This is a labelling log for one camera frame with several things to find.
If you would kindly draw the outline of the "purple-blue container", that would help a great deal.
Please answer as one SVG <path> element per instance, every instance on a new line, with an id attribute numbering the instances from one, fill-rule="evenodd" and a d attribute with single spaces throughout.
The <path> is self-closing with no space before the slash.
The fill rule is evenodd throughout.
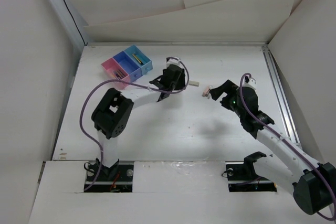
<path id="1" fill-rule="evenodd" d="M 142 77 L 141 67 L 124 51 L 113 56 L 113 59 L 120 65 L 124 72 L 128 74 L 131 82 Z"/>

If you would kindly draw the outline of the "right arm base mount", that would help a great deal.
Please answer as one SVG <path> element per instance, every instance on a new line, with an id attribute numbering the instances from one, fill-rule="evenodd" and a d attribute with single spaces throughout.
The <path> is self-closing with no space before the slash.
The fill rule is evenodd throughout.
<path id="1" fill-rule="evenodd" d="M 229 192 L 277 192 L 276 185 L 258 176 L 254 169 L 254 163 L 266 156 L 262 152 L 255 152 L 246 156 L 243 161 L 225 162 L 225 170 L 221 176 L 227 179 Z"/>

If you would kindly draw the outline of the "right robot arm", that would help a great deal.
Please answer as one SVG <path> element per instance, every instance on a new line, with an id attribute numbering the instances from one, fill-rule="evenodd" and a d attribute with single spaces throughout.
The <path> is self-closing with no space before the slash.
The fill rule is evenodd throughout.
<path id="1" fill-rule="evenodd" d="M 239 170 L 246 176 L 244 184 L 264 177 L 291 194 L 308 215 L 335 204 L 335 167 L 306 154 L 259 109 L 254 78 L 246 74 L 239 85 L 227 80 L 209 89 L 207 96 L 221 98 L 221 106 L 235 112 L 243 129 L 271 151 L 269 155 L 258 151 L 244 158 Z"/>

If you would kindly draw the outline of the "white eraser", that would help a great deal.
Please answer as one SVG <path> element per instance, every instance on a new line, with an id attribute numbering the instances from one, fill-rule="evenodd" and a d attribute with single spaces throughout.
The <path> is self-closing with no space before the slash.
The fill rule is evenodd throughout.
<path id="1" fill-rule="evenodd" d="M 190 86 L 194 86 L 194 87 L 199 87 L 200 85 L 199 85 L 199 82 L 197 82 L 197 81 L 189 81 L 189 83 L 188 83 Z"/>

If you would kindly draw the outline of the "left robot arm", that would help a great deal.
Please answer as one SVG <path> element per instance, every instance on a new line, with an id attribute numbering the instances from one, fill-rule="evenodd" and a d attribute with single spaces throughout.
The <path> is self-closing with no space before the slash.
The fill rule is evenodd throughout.
<path id="1" fill-rule="evenodd" d="M 147 86 L 136 85 L 132 90 L 107 90 L 91 116 L 102 155 L 96 159 L 100 176 L 112 180 L 117 175 L 119 158 L 116 138 L 125 130 L 132 110 L 160 102 L 170 94 L 183 91 L 189 80 L 186 68 L 170 64 L 162 75 L 150 81 Z"/>

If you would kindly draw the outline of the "light blue container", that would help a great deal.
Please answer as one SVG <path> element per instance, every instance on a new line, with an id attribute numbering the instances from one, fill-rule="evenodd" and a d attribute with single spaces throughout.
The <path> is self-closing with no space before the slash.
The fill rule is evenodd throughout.
<path id="1" fill-rule="evenodd" d="M 149 59 L 136 45 L 132 45 L 124 52 L 140 67 L 143 75 L 153 69 L 152 60 Z"/>

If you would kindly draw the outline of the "pale yellow highlighter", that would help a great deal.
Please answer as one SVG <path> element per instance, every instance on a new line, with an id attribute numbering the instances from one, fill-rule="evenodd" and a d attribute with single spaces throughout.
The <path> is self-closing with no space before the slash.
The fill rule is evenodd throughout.
<path id="1" fill-rule="evenodd" d="M 146 61 L 142 58 L 142 56 L 141 55 L 136 55 L 137 56 L 137 58 L 141 61 L 141 63 L 144 65 L 144 64 L 146 64 Z"/>

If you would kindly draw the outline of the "pink container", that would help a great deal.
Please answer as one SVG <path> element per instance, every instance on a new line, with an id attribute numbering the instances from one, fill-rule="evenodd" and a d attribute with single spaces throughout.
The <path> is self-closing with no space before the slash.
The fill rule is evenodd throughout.
<path id="1" fill-rule="evenodd" d="M 116 60 L 116 58 L 110 58 L 101 64 L 104 72 L 110 79 L 119 80 L 119 82 L 112 82 L 111 85 L 117 90 L 125 89 L 131 79 L 127 72 L 128 63 L 122 60 Z"/>

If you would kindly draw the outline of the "aluminium rail right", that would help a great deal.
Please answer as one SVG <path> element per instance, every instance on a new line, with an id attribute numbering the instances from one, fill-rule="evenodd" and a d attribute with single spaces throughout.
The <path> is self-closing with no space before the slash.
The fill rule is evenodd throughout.
<path id="1" fill-rule="evenodd" d="M 276 99 L 279 106 L 279 111 L 282 119 L 282 124 L 284 126 L 286 135 L 291 139 L 294 144 L 299 148 L 302 148 L 299 136 L 296 130 L 295 123 L 287 102 L 287 98 L 280 80 L 280 76 L 276 67 L 275 59 L 268 48 L 268 45 L 265 44 L 261 47 L 261 50 L 264 55 L 264 59 L 268 68 L 270 79 L 275 90 Z"/>

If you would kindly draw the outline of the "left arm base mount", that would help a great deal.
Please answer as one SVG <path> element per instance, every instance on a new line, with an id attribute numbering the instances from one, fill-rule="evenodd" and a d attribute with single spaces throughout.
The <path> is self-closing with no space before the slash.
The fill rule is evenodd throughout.
<path id="1" fill-rule="evenodd" d="M 107 168 L 102 166 L 98 178 L 94 180 L 100 162 L 85 162 L 85 193 L 131 193 L 133 191 L 134 162 L 117 161 Z"/>

